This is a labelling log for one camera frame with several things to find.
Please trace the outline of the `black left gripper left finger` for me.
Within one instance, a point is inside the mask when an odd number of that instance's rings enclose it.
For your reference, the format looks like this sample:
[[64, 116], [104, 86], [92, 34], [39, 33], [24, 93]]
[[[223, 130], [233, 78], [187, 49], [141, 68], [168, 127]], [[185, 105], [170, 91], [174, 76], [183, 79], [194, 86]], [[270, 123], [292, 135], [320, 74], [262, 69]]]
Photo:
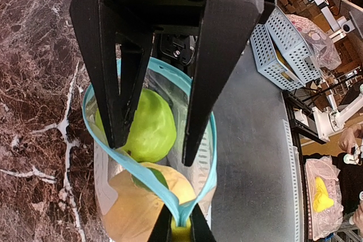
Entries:
[[171, 221], [173, 217], [166, 205], [163, 205], [148, 242], [171, 242]]

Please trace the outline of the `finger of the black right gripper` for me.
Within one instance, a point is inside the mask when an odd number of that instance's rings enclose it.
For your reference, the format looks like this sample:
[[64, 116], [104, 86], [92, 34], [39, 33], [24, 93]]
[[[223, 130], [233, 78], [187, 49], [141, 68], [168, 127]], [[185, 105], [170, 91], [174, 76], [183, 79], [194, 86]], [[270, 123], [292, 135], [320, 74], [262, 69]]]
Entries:
[[108, 145], [122, 147], [140, 99], [153, 31], [112, 0], [71, 0], [70, 16]]

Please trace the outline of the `orange pink peach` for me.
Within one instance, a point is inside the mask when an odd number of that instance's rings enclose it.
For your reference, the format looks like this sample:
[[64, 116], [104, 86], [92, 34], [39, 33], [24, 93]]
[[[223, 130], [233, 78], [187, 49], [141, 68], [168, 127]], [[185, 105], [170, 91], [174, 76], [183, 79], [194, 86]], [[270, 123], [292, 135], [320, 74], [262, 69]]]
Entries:
[[[142, 166], [161, 173], [168, 189], [184, 204], [196, 198], [192, 185], [177, 170], [154, 163]], [[123, 170], [109, 180], [117, 192], [116, 202], [103, 216], [105, 230], [113, 241], [148, 241], [158, 219], [163, 201], [153, 192], [137, 185], [132, 175]]]

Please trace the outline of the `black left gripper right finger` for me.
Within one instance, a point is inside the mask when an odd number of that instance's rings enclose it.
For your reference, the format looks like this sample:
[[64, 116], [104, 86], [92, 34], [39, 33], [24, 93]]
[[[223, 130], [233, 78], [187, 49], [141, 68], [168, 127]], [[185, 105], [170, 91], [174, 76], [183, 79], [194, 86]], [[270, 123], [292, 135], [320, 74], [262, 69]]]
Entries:
[[192, 242], [216, 242], [199, 205], [195, 205], [189, 218]]

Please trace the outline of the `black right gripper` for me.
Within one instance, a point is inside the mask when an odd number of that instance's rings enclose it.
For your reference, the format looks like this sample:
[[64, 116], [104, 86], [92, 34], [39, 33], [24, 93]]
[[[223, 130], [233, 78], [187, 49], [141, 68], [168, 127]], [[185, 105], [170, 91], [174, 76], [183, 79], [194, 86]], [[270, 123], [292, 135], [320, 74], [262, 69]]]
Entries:
[[131, 15], [156, 32], [197, 33], [197, 56], [189, 97], [182, 162], [190, 167], [196, 157], [213, 106], [244, 51], [264, 5], [275, 0], [71, 0], [73, 25], [85, 25], [109, 4], [121, 16]]

